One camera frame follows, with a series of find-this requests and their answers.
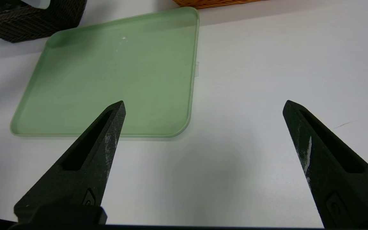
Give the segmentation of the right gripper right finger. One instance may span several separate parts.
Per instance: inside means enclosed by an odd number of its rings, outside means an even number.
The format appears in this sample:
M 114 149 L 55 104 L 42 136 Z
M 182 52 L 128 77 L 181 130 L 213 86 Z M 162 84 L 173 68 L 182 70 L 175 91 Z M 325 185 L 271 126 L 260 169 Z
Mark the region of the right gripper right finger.
M 325 228 L 368 228 L 368 163 L 308 109 L 282 111 Z

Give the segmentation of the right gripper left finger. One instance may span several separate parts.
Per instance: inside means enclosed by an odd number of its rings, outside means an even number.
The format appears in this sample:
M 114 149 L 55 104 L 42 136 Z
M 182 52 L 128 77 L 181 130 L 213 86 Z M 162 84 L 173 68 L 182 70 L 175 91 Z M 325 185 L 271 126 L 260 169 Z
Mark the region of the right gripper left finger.
M 101 208 L 126 109 L 108 106 L 14 206 L 19 223 Z

